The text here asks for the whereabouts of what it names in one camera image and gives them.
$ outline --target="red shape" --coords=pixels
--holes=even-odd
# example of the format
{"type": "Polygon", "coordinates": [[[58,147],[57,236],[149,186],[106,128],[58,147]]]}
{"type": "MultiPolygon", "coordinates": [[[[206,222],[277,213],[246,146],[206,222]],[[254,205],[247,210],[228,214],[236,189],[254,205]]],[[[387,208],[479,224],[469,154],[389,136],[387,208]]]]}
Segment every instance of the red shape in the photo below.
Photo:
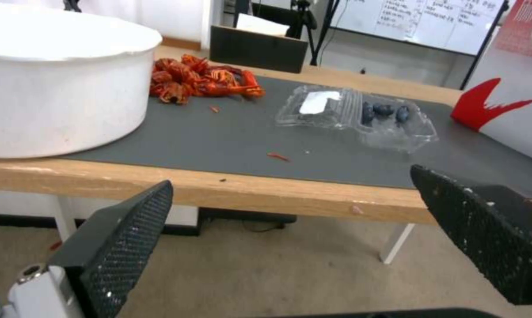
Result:
{"type": "Polygon", "coordinates": [[[490,97],[500,81],[500,78],[487,80],[462,94],[450,116],[470,129],[479,131],[482,126],[495,117],[532,103],[532,99],[527,99],[486,108],[486,99],[490,97]]]}
{"type": "Polygon", "coordinates": [[[62,241],[58,241],[50,246],[50,251],[56,251],[58,247],[62,246],[62,241]]]}
{"type": "Polygon", "coordinates": [[[280,160],[284,160],[286,161],[287,163],[290,162],[290,160],[282,155],[280,155],[279,153],[276,153],[276,152],[269,152],[268,153],[268,157],[272,157],[272,158],[277,158],[277,159],[280,159],[280,160]]]}

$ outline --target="black gripper pad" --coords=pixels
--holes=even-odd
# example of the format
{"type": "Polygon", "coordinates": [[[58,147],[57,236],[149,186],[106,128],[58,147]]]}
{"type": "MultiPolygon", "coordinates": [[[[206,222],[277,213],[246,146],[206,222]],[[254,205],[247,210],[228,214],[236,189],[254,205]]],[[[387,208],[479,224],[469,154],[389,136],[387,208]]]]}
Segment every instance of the black gripper pad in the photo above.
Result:
{"type": "Polygon", "coordinates": [[[532,202],[501,185],[464,185],[419,165],[411,179],[452,242],[513,304],[532,304],[532,202]]]}

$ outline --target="whiteboard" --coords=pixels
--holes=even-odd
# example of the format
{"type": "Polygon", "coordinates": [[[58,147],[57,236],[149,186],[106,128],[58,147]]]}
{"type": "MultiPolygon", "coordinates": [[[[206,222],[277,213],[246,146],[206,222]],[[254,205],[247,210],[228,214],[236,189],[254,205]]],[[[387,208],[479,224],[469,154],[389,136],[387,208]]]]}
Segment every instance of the whiteboard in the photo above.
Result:
{"type": "Polygon", "coordinates": [[[331,27],[475,56],[503,2],[341,0],[331,27]]]}

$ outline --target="blueberry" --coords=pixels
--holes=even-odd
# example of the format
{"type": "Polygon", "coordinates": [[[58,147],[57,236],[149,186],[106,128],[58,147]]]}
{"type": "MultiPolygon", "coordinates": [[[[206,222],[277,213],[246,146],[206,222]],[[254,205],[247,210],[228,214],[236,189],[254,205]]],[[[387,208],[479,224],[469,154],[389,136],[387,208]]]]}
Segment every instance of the blueberry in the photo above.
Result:
{"type": "Polygon", "coordinates": [[[406,105],[401,106],[395,113],[395,121],[405,123],[409,119],[409,108],[406,105]]]}
{"type": "Polygon", "coordinates": [[[362,124],[369,125],[374,119],[374,106],[369,102],[362,103],[362,124]]]}
{"type": "Polygon", "coordinates": [[[391,105],[383,105],[381,103],[375,103],[374,104],[374,113],[376,113],[376,115],[380,115],[380,116],[389,116],[389,115],[392,115],[394,113],[394,107],[392,107],[391,105]]]}

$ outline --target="table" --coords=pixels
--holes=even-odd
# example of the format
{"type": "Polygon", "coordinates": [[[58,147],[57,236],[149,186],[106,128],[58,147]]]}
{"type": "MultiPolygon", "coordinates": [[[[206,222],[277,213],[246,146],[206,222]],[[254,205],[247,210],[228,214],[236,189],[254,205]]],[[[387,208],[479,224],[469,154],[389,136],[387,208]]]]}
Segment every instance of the table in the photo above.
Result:
{"type": "MultiPolygon", "coordinates": [[[[179,58],[205,52],[161,46],[156,57],[179,58]]],[[[301,74],[249,68],[256,75],[312,84],[350,87],[365,92],[423,99],[453,106],[461,92],[407,81],[304,66],[301,74]]],[[[414,189],[345,185],[282,178],[210,173],[68,159],[0,160],[0,189],[55,196],[125,199],[163,180],[173,181],[175,204],[304,216],[391,221],[401,225],[381,257],[389,263],[414,223],[435,224],[414,189]]],[[[56,214],[61,236],[75,230],[63,211],[56,214]]]]}

